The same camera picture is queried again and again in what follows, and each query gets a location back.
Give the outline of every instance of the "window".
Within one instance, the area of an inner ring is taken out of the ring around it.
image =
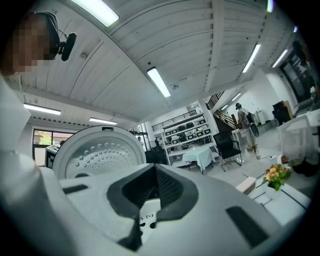
[[[46,164],[46,147],[50,145],[60,145],[66,141],[73,133],[56,132],[48,130],[33,130],[32,156],[38,166]]]

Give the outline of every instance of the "flower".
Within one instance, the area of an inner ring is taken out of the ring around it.
[[[276,169],[275,167],[272,167],[272,168],[269,170],[269,172],[267,172],[267,174],[266,174],[266,180],[267,180],[267,181],[270,181],[270,179],[271,179],[272,177],[274,177],[274,176],[279,177],[279,173],[277,172],[277,169]]]

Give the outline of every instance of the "white table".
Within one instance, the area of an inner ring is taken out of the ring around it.
[[[280,187],[281,194],[275,199],[269,199],[266,196],[268,183],[263,183],[263,179],[264,177],[256,181],[255,189],[248,196],[256,203],[263,205],[282,226],[306,212],[311,202],[307,196],[290,185],[284,184]]]
[[[317,130],[317,127],[320,126],[320,109],[314,111],[308,111],[307,113],[300,114],[297,117],[307,116],[312,132]]]
[[[204,174],[203,170],[211,164],[212,161],[215,162],[215,158],[213,153],[211,152],[211,149],[209,147],[207,148],[200,148],[191,150],[187,153],[185,153],[182,156],[182,161],[186,162],[193,162],[196,161],[197,165],[200,166],[202,174]]]

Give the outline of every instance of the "desk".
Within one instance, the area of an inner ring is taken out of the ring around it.
[[[211,161],[215,162],[215,158],[210,148],[201,148],[191,150],[185,153],[182,157],[182,161],[185,162],[193,162],[196,161],[197,165],[200,166],[202,174],[204,174],[203,170],[211,164]]]
[[[255,189],[248,196],[256,203],[263,205],[280,225],[284,226],[305,214],[311,202],[307,196],[290,185],[284,184],[280,187],[281,194],[275,199],[269,199],[266,196],[268,182],[263,183],[263,179],[264,177],[256,181]]]

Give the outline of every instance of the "white tablecloth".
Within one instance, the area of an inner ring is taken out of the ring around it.
[[[185,153],[182,157],[182,161],[196,161],[197,165],[200,166],[201,171],[203,171],[211,161],[214,161],[214,157],[210,148],[201,148]]]

